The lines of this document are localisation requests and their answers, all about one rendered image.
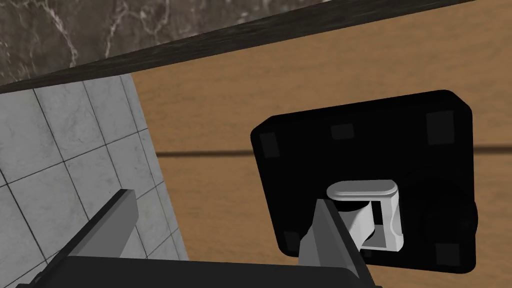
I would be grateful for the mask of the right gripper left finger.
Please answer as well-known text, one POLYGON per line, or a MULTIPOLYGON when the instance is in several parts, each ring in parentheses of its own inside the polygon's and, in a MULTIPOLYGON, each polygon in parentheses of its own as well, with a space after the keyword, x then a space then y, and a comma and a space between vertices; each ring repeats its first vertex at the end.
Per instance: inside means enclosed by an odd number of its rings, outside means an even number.
POLYGON ((46 266, 41 277, 128 277, 120 256, 139 218, 132 189, 120 189, 46 266))

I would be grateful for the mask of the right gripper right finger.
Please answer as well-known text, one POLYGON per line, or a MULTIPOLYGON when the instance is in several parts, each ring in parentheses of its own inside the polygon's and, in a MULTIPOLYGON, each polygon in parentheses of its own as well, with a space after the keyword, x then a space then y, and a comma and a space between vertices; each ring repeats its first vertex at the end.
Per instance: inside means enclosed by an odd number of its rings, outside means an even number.
POLYGON ((310 228, 299 245, 298 265, 314 267, 321 283, 374 284, 334 203, 318 199, 310 228))

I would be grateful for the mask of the black door lock plate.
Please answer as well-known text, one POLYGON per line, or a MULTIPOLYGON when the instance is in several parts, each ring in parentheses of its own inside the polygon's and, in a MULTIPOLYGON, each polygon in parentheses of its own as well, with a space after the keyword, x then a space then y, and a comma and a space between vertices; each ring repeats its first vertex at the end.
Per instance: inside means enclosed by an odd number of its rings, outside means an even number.
POLYGON ((250 133, 279 250, 299 255, 317 199, 341 181, 397 185, 404 245, 373 266, 464 274, 476 266, 473 114, 434 90, 274 115, 250 133))

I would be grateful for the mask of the brown wooden door leaf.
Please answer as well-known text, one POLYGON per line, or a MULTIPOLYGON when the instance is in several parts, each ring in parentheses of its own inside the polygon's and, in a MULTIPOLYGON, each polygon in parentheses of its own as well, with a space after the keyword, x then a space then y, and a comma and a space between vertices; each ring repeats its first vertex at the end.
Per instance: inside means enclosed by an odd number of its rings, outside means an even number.
MULTIPOLYGON (((132 74, 157 152, 243 151, 273 115, 448 89, 472 109, 476 267, 369 266, 384 288, 512 288, 512 0, 475 0, 132 74)), ((253 156, 158 159, 191 261, 296 265, 253 156)))

